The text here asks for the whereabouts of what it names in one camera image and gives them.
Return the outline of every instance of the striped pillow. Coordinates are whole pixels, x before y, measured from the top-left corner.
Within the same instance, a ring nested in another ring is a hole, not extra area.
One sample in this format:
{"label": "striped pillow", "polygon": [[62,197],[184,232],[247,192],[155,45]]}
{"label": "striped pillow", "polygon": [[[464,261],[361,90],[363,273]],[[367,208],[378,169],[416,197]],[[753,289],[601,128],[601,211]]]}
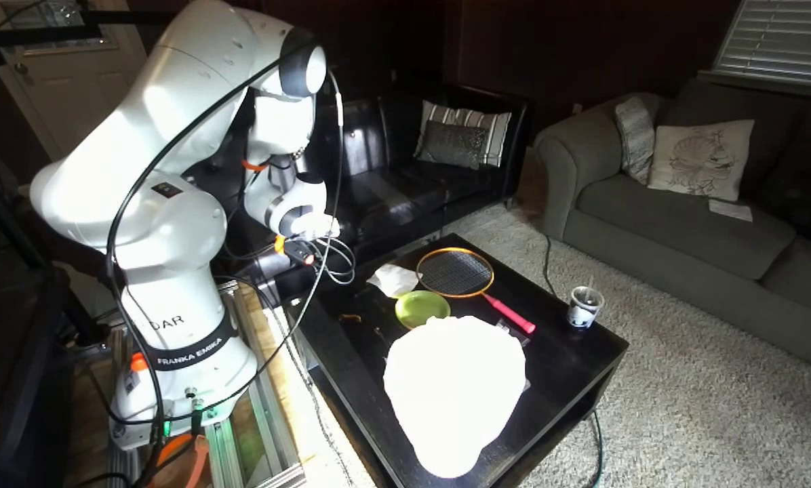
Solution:
{"label": "striped pillow", "polygon": [[487,133],[486,144],[473,146],[478,154],[466,158],[466,163],[478,159],[481,165],[501,169],[509,118],[512,118],[512,110],[483,114],[483,110],[473,110],[473,108],[449,108],[449,106],[436,106],[436,102],[422,99],[422,121],[421,121],[421,139],[416,144],[416,159],[443,163],[435,158],[422,158],[426,141],[428,141],[426,129],[435,128],[428,121],[436,121],[436,124],[474,128],[478,133]]}

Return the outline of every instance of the wall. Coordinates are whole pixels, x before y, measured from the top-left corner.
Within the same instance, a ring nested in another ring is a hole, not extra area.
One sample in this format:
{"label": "wall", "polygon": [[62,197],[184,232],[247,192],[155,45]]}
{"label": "wall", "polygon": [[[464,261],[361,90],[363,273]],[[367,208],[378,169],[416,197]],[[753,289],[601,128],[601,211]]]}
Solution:
{"label": "wall", "polygon": [[455,82],[528,94],[538,121],[707,67],[738,0],[458,0]]}

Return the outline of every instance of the yellow bowl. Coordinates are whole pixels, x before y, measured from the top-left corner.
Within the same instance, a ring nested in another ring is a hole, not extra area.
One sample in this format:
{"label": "yellow bowl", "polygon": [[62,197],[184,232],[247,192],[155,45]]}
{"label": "yellow bowl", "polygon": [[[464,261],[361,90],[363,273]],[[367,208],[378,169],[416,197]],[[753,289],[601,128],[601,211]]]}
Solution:
{"label": "yellow bowl", "polygon": [[405,329],[418,329],[428,316],[449,316],[449,303],[436,292],[412,289],[395,300],[395,316]]}

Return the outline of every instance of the black table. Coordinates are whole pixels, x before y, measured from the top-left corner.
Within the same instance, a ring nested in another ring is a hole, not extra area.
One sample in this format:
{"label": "black table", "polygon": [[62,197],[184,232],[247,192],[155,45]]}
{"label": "black table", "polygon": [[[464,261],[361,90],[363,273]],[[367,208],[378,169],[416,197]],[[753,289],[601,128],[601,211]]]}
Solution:
{"label": "black table", "polygon": [[[444,244],[466,242],[447,235],[432,247]],[[395,263],[412,269],[426,249]],[[372,284],[333,288],[317,296],[302,324],[317,356],[311,377],[378,486],[516,486],[592,411],[626,349],[626,342],[601,324],[567,329],[567,307],[559,299],[487,261],[496,269],[492,296],[538,322],[538,333],[523,338],[532,388],[519,398],[501,437],[483,446],[478,467],[464,478],[443,479],[418,463],[382,390],[388,348],[407,333],[394,316],[390,299]],[[452,300],[452,315],[498,320],[481,299]]]}

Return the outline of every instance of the white cup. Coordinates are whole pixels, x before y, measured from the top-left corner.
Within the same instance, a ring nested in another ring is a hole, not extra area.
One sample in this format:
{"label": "white cup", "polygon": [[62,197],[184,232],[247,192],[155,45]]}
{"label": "white cup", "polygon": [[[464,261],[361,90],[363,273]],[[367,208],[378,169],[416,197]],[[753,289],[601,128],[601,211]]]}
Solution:
{"label": "white cup", "polygon": [[601,310],[601,292],[595,288],[572,288],[569,307],[567,307],[567,322],[569,329],[592,329],[600,310]]}

